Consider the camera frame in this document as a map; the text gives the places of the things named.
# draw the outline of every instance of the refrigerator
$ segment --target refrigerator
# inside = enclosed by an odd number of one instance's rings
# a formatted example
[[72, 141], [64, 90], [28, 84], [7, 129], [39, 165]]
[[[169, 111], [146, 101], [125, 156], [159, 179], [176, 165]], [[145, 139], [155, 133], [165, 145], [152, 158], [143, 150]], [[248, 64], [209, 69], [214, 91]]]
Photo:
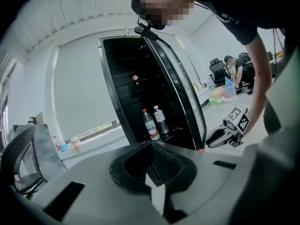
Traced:
[[[158, 105], [170, 132], [160, 141], [199, 150], [206, 138], [202, 108], [192, 83], [173, 49], [162, 39], [143, 36], [98, 40], [101, 66], [112, 104], [130, 144], [150, 135], [142, 109], [153, 117]], [[132, 81], [133, 73], [138, 82]]]

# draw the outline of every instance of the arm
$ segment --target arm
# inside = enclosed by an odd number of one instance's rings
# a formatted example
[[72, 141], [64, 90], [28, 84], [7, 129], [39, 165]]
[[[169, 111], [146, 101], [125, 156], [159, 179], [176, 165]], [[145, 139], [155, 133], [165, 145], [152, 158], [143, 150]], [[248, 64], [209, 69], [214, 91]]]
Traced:
[[243, 67], [239, 67], [238, 72], [236, 74], [235, 85], [240, 84], [240, 80], [242, 79]]
[[272, 76], [269, 58], [260, 36], [257, 34], [255, 39], [245, 47], [255, 69], [253, 100], [249, 110], [250, 123], [245, 131], [245, 134], [247, 134], [253, 128], [265, 107], [265, 93], [271, 86]]

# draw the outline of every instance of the black office chair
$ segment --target black office chair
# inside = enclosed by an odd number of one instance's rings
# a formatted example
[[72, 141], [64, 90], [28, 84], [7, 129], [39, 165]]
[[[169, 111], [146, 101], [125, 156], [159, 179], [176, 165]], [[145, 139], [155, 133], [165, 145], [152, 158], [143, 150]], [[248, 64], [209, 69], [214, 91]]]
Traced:
[[210, 76], [217, 86], [224, 85], [226, 77], [228, 79], [231, 78], [231, 76], [229, 75], [228, 68], [226, 72], [223, 61], [220, 61], [218, 58], [215, 58], [214, 60], [210, 61], [210, 69], [213, 72], [215, 78], [213, 78], [212, 74]]
[[[32, 126], [22, 131], [4, 149], [1, 158], [1, 171], [5, 177], [5, 182], [7, 182], [14, 191], [23, 195], [35, 192], [43, 181], [47, 182], [38, 165], [38, 158], [33, 140], [35, 130], [35, 126]], [[20, 163], [28, 149], [31, 149], [32, 160], [36, 172], [21, 177]]]

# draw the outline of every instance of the man in black shirt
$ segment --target man in black shirt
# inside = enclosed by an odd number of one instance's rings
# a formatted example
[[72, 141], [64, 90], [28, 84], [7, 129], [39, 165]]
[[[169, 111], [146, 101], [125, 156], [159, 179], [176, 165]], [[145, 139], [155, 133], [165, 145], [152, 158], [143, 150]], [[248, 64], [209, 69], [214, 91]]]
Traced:
[[227, 55], [224, 58], [224, 62], [231, 68], [235, 66], [235, 70], [236, 70], [235, 87], [236, 88], [240, 87], [242, 81], [245, 83], [249, 83], [248, 88], [250, 89], [253, 88], [255, 70], [250, 58], [247, 57], [233, 58], [232, 56]]
[[[182, 19], [197, 1], [206, 6], [247, 49], [255, 68], [253, 101], [249, 109], [250, 124], [246, 134], [257, 122], [266, 105], [265, 93], [271, 86], [271, 68], [264, 44], [257, 28], [286, 30], [284, 55], [277, 66], [277, 76], [299, 45], [299, 0], [132, 0], [132, 9], [153, 25], [168, 25]], [[267, 132], [280, 129], [279, 120], [271, 105], [265, 110]]]

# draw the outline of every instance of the ceiling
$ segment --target ceiling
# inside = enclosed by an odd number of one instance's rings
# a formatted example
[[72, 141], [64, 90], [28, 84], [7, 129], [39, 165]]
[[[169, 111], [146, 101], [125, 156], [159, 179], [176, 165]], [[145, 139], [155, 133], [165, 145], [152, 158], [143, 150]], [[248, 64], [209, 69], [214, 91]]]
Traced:
[[[130, 3], [131, 0], [29, 0], [7, 30], [4, 44], [26, 57], [45, 39], [72, 24], [103, 16], [133, 15]], [[192, 33], [210, 15], [208, 10], [195, 7], [188, 18], [176, 25]]]

